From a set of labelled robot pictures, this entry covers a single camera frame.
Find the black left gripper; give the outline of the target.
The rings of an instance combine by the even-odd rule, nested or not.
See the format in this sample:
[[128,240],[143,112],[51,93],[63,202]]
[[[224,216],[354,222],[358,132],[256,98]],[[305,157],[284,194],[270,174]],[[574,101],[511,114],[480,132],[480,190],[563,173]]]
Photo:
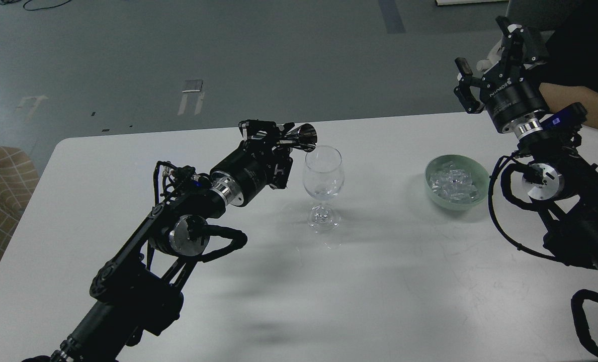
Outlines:
[[225,204],[243,208],[265,187],[287,188],[296,142],[290,140],[294,122],[245,120],[238,123],[242,141],[210,172],[212,189]]

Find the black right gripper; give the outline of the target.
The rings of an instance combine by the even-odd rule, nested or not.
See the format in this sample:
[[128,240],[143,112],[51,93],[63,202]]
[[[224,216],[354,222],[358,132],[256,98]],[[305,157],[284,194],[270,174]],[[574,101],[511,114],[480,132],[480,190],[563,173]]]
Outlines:
[[[510,133],[514,123],[527,115],[543,117],[549,106],[540,90],[531,85],[534,69],[547,64],[549,51],[540,30],[513,23],[505,16],[495,19],[502,31],[499,60],[486,71],[483,78],[474,76],[468,62],[457,57],[458,85],[454,94],[467,113],[488,112],[498,133]],[[472,89],[481,90],[479,101]]]

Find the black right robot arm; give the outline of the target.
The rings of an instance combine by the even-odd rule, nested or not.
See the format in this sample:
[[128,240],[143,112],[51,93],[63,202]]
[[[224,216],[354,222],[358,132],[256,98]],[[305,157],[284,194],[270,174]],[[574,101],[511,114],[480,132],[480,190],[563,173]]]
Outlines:
[[[532,256],[598,271],[598,171],[578,153],[579,134],[587,112],[579,103],[550,112],[537,86],[527,78],[530,69],[547,62],[540,32],[498,16],[502,32],[501,56],[474,76],[466,59],[458,57],[458,85],[454,94],[467,113],[487,112],[498,133],[513,133],[517,150],[501,156],[490,175],[489,214],[499,233],[517,250]],[[529,249],[502,229],[495,215],[493,193],[517,208],[537,213],[547,232],[543,247]],[[584,311],[584,303],[598,303],[598,293],[579,290],[571,298],[575,333],[581,345],[598,358]]]

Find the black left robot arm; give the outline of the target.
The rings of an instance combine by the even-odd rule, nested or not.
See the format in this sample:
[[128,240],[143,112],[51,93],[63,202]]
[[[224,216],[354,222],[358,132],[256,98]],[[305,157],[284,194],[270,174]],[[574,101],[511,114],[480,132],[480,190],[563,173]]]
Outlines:
[[239,123],[242,141],[211,169],[159,161],[153,173],[154,206],[90,286],[96,303],[52,355],[31,361],[115,361],[144,332],[160,335],[179,319],[182,290],[195,266],[239,250],[243,231],[211,225],[229,205],[246,206],[263,188],[285,189],[292,149],[315,150],[310,124]]

